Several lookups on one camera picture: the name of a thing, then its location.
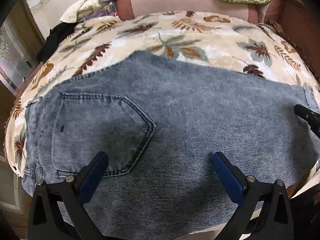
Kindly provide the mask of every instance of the metal screw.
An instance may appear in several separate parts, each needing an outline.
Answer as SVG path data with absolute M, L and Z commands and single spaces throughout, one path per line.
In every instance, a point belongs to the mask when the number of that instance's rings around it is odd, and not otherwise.
M 41 179 L 41 180 L 39 180 L 39 181 L 37 182 L 37 185 L 38 185 L 38 186 L 41 186 L 41 185 L 43 184 L 43 182 L 44 182 L 43 179 Z
M 247 180 L 248 180 L 249 182 L 255 182 L 256 178 L 255 178 L 254 176 L 249 175 L 249 176 L 247 177 Z
M 283 181 L 280 180 L 280 179 L 277 179 L 277 184 L 278 184 L 279 186 L 283 186 L 283 185 L 284 185 Z
M 74 176 L 68 176 L 66 177 L 66 182 L 73 182 L 74 179 L 75 179 Z

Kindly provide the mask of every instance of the folded blue jeans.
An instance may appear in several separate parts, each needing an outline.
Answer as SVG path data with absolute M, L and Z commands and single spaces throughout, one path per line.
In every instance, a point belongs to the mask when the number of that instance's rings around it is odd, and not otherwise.
M 319 112 L 312 89 L 137 51 L 56 85 L 27 107 L 22 180 L 63 181 L 99 152 L 109 167 L 84 207 L 106 236 L 173 239 L 236 209 L 210 163 L 222 151 L 245 175 L 288 187 L 319 158 L 293 112 Z M 63 204 L 64 220 L 71 223 Z

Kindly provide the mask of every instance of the jeans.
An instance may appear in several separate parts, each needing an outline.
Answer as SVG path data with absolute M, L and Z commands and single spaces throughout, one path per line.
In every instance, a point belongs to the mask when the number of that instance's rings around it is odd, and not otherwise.
M 63 181 L 99 152 L 109 167 L 84 207 L 106 236 L 173 239 L 236 209 L 210 163 L 222 151 L 245 175 L 288 187 L 319 158 L 319 139 L 293 112 L 319 112 L 290 86 L 148 52 L 55 86 L 28 105 L 23 187 Z M 71 223 L 63 204 L 61 212 Z

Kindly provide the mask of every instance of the blue gripper pad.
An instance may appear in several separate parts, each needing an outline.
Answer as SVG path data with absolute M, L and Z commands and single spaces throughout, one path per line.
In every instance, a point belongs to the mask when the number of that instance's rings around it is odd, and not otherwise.
M 90 165 L 92 165 L 92 167 L 78 189 L 78 201 L 81 205 L 88 203 L 91 200 L 100 181 L 102 180 L 102 177 L 109 165 L 108 154 L 105 152 L 98 152 L 96 157 L 88 166 Z
M 221 184 L 233 203 L 241 204 L 244 199 L 244 187 L 239 182 L 233 166 L 222 152 L 216 152 L 211 157 L 213 169 L 219 177 Z

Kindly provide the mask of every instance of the leaf print blanket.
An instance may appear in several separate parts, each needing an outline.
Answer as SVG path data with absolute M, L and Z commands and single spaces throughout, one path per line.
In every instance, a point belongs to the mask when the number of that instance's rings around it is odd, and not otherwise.
M 57 84 L 110 67 L 137 50 L 289 85 L 308 85 L 320 102 L 319 85 L 299 54 L 265 26 L 186 11 L 150 14 L 125 22 L 111 16 L 94 18 L 77 25 L 75 33 L 24 84 L 6 127 L 5 152 L 12 170 L 24 176 L 29 154 L 25 147 L 29 104 Z

